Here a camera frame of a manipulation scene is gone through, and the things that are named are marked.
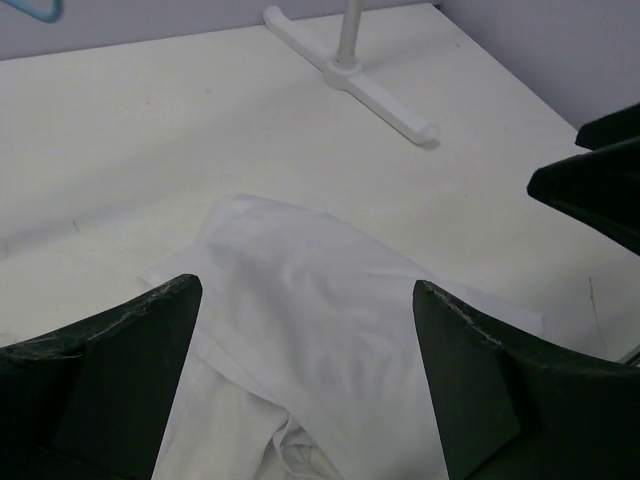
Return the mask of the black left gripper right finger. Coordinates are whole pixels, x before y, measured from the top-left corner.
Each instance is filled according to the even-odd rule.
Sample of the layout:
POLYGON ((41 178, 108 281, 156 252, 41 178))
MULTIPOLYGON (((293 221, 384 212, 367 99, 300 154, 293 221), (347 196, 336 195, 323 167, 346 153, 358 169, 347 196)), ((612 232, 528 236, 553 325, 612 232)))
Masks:
POLYGON ((419 281, 413 311, 452 479, 635 479, 639 371, 555 345, 419 281))

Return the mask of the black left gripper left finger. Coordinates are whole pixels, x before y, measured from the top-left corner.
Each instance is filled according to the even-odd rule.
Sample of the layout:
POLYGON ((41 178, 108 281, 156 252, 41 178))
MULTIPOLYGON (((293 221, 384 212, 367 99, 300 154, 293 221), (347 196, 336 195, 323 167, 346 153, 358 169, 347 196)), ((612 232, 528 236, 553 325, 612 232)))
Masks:
POLYGON ((151 478, 201 298, 180 275, 2 347, 2 478, 151 478))

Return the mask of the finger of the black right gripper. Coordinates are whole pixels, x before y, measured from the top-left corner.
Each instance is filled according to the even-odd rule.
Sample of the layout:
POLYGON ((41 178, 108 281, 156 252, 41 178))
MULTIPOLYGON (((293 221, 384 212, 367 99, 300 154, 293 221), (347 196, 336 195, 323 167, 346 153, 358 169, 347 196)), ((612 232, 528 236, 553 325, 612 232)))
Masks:
POLYGON ((577 133, 575 144, 594 150, 639 136, 640 104, 634 104, 584 124, 577 133))
POLYGON ((637 137, 536 170, 527 193, 639 253, 637 137))

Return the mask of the white t shirt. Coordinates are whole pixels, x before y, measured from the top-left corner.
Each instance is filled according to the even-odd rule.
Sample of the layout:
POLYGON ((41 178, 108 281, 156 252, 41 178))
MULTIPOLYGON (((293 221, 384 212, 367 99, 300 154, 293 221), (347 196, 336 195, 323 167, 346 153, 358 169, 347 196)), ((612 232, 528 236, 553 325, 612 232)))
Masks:
POLYGON ((145 272, 202 300, 157 479, 442 479, 414 324, 430 273, 325 213, 220 204, 145 272))

